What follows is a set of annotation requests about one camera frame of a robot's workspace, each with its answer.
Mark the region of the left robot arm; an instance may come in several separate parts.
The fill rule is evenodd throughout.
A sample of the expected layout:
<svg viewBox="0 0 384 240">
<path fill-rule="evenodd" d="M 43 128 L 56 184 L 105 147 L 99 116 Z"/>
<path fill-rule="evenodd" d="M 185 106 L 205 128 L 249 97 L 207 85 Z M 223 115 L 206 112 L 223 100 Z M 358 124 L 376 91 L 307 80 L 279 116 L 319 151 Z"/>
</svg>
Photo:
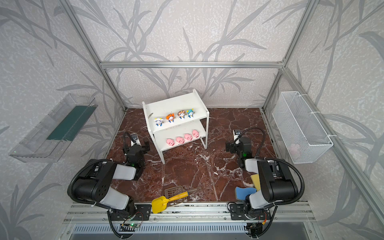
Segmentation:
<svg viewBox="0 0 384 240">
<path fill-rule="evenodd" d="M 137 181 L 145 169 L 144 154 L 150 150 L 149 142 L 124 148 L 127 162 L 112 160 L 89 160 L 71 180 L 67 194 L 75 202 L 98 206 L 107 210 L 136 212 L 132 197 L 111 187 L 113 180 Z"/>
</svg>

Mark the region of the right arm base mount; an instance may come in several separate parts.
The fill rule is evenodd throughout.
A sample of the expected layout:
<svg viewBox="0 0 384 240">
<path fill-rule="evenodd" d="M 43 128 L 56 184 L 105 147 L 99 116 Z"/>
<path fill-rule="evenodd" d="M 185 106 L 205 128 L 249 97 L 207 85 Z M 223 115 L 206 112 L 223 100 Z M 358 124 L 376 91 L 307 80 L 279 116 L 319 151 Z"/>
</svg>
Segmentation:
<svg viewBox="0 0 384 240">
<path fill-rule="evenodd" d="M 255 210 L 245 203 L 227 203 L 227 209 L 231 215 L 231 220 L 250 220 L 250 221 L 268 221 L 271 219 L 269 210 Z"/>
</svg>

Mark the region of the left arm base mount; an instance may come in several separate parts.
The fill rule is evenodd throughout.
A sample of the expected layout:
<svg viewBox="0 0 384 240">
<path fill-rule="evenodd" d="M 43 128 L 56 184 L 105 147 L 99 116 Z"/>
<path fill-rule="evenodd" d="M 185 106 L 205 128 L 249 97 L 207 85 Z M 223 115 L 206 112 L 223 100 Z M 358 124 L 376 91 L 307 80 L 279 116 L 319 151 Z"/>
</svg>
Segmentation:
<svg viewBox="0 0 384 240">
<path fill-rule="evenodd" d="M 135 207 L 128 206 L 125 210 L 112 210 L 110 217 L 112 221 L 148 221 L 151 210 L 151 204 L 135 204 Z"/>
</svg>

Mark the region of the pink pig toy pair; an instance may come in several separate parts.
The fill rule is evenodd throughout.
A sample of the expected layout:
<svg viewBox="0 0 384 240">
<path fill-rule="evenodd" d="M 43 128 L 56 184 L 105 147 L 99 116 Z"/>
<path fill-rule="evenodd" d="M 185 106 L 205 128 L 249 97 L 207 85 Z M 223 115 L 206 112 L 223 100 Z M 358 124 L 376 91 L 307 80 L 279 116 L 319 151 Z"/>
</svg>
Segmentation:
<svg viewBox="0 0 384 240">
<path fill-rule="evenodd" d="M 185 140 L 183 137 L 176 137 L 176 141 L 179 143 L 179 144 L 184 144 L 185 143 Z"/>
<path fill-rule="evenodd" d="M 174 146 L 175 145 L 175 141 L 173 139 L 167 139 L 166 140 L 166 143 L 169 145 L 169 146 Z"/>
</svg>

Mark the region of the white blue small figurine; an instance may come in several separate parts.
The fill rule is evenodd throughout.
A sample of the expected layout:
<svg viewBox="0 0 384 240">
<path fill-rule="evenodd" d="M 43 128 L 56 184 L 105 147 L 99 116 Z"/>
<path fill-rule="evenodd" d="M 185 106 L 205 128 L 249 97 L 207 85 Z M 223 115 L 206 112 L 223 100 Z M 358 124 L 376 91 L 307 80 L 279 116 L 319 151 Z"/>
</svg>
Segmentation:
<svg viewBox="0 0 384 240">
<path fill-rule="evenodd" d="M 155 118 L 154 121 L 157 127 L 161 127 L 164 122 L 162 118 Z"/>
</svg>

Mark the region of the orange blue cat figurine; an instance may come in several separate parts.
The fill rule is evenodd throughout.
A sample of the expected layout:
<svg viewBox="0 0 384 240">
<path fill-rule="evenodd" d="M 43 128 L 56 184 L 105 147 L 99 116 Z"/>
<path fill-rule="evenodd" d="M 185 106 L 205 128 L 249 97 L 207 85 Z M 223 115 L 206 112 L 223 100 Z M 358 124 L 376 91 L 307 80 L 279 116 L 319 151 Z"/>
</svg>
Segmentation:
<svg viewBox="0 0 384 240">
<path fill-rule="evenodd" d="M 169 123 L 174 123 L 175 115 L 173 113 L 170 113 L 166 116 L 166 119 Z"/>
</svg>

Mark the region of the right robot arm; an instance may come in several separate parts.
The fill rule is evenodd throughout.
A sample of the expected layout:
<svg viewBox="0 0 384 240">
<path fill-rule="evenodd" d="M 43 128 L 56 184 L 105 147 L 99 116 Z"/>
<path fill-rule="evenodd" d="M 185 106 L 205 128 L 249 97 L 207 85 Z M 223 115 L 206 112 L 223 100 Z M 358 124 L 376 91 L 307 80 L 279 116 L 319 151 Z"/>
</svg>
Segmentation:
<svg viewBox="0 0 384 240">
<path fill-rule="evenodd" d="M 248 212 L 289 205 L 303 196 L 305 181 L 299 170 L 283 159 L 253 156 L 249 138 L 227 142 L 226 151 L 237 154 L 239 166 L 259 178 L 260 189 L 245 196 Z"/>
</svg>

